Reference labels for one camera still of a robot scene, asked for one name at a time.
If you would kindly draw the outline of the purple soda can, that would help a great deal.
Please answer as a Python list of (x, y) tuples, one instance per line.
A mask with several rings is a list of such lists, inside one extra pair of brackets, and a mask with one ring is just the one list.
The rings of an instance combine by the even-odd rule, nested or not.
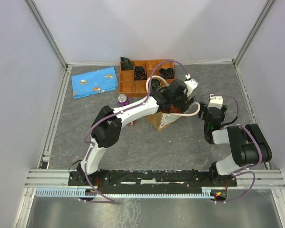
[(117, 97), (117, 104), (120, 107), (129, 105), (129, 98), (126, 94), (119, 94)]

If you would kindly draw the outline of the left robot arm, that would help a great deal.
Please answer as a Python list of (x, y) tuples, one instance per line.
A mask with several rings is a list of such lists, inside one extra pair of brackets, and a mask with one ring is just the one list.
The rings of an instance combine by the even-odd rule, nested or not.
[(79, 180), (84, 185), (95, 181), (95, 172), (103, 154), (119, 140), (121, 129), (128, 123), (159, 112), (186, 116), (190, 106), (198, 105), (191, 95), (197, 86), (194, 79), (175, 79), (170, 85), (148, 92), (145, 98), (132, 104), (114, 109), (104, 106), (84, 139), (89, 149), (77, 166)]

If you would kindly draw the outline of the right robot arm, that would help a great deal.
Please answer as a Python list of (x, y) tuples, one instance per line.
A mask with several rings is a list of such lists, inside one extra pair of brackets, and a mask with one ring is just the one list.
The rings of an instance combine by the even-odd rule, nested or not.
[(272, 151), (259, 126), (255, 123), (245, 126), (231, 126), (237, 117), (223, 124), (227, 106), (223, 104), (200, 103), (198, 117), (204, 120), (204, 138), (209, 144), (228, 144), (231, 154), (211, 164), (207, 179), (219, 186), (244, 169), (269, 162)]

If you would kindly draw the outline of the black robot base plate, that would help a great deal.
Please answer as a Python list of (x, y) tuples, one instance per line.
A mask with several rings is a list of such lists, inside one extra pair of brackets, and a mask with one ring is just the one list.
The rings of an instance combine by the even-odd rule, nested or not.
[(99, 170), (88, 178), (104, 194), (186, 194), (201, 193), (203, 187), (237, 186), (232, 175), (197, 170)]

